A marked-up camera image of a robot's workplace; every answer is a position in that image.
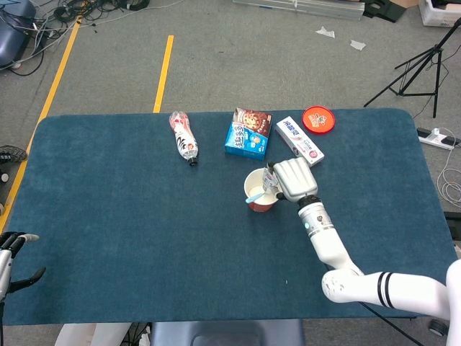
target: toothpaste box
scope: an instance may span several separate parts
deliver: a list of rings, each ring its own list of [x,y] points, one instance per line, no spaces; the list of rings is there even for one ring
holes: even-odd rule
[[[290,147],[294,155],[297,157],[302,156],[306,159],[309,167],[322,161],[325,157],[291,117],[286,117],[284,120],[279,121],[275,126],[275,130]]]
[[[236,108],[224,150],[226,153],[264,160],[272,115]]]

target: table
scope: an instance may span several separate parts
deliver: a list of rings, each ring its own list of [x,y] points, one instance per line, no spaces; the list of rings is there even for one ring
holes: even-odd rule
[[[302,110],[271,113],[300,124]],[[334,113],[329,134],[311,135],[326,154],[312,172],[351,257],[365,273],[444,282],[455,252],[411,117]],[[263,163],[224,153],[232,112],[189,114],[196,167],[178,154],[168,116],[40,124],[9,230],[41,236],[19,253],[13,280],[47,272],[7,298],[6,324],[370,316],[323,296],[325,268],[295,205],[246,206],[244,178]],[[266,159],[291,157],[273,131]]]

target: tripod stand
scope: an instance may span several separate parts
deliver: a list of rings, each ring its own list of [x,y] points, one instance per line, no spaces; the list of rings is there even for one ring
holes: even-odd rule
[[[453,32],[461,25],[461,18],[459,18],[453,27],[449,30],[449,32],[442,38],[442,40],[436,44],[434,47],[425,50],[423,53],[418,54],[417,56],[411,58],[410,60],[407,60],[404,63],[401,63],[400,65],[396,66],[395,69],[402,67],[406,65],[405,71],[396,79],[394,79],[389,85],[387,85],[383,90],[378,92],[370,101],[364,104],[363,107],[368,106],[370,103],[375,101],[382,93],[384,93],[386,90],[390,90],[393,92],[395,95],[398,96],[434,96],[434,114],[432,117],[436,117],[437,114],[437,100],[439,98],[439,80],[440,80],[440,67],[442,66],[442,51],[443,48],[442,46],[448,41],[449,37],[453,35]],[[410,84],[415,80],[415,78],[423,71],[423,69],[426,67],[428,63],[432,62],[432,58],[434,56],[437,56],[437,74],[436,74],[436,80],[435,80],[435,90],[433,92],[420,92],[417,94],[408,94],[405,93],[405,90],[410,86]],[[419,60],[415,62],[413,65],[411,65],[412,61],[415,61],[416,59]],[[416,72],[411,76],[411,78],[406,82],[406,77],[407,74],[410,73],[415,67],[418,67]],[[398,81],[401,81],[400,83],[400,88],[398,91],[394,90],[393,85],[397,83]]]

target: yellow tape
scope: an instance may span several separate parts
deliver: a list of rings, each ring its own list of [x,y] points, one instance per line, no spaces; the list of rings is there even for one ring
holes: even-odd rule
[[[171,49],[173,48],[173,40],[174,40],[174,36],[169,35],[168,40],[166,41],[164,62],[161,65],[161,73],[160,73],[160,79],[158,80],[156,101],[153,104],[154,113],[160,112],[161,101],[164,98],[166,75],[168,74],[168,66],[170,64]]]
[[[77,32],[79,31],[80,24],[79,21],[73,26],[71,36],[69,37],[69,41],[67,42],[66,49],[64,50],[63,57],[61,59],[61,63],[59,64],[58,70],[56,71],[55,78],[53,83],[51,84],[50,91],[48,92],[48,96],[45,100],[45,104],[43,105],[42,112],[38,118],[37,124],[35,124],[34,132],[32,133],[32,137],[30,138],[29,145],[27,146],[26,152],[30,152],[30,147],[32,146],[32,141],[35,136],[35,131],[37,130],[37,126],[45,119],[50,111],[51,104],[53,103],[53,99],[55,97],[56,90],[58,89],[59,82],[61,81],[61,77],[63,76],[64,69],[66,68],[67,60],[72,51],[73,43],[75,42]],[[21,185],[22,178],[24,178],[24,173],[26,170],[27,161],[21,162],[19,165],[19,169],[16,173],[16,177],[14,178],[13,185],[11,190],[9,191],[8,197],[6,198],[5,202],[5,209],[3,214],[0,216],[0,233],[4,231],[6,222],[8,221],[9,213],[11,212],[12,206],[14,201],[16,200],[17,193],[19,191],[19,186]]]

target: round container lid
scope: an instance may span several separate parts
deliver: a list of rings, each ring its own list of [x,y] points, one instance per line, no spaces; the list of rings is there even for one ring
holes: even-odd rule
[[[334,128],[334,114],[324,106],[312,106],[303,113],[303,124],[310,132],[324,134]]]

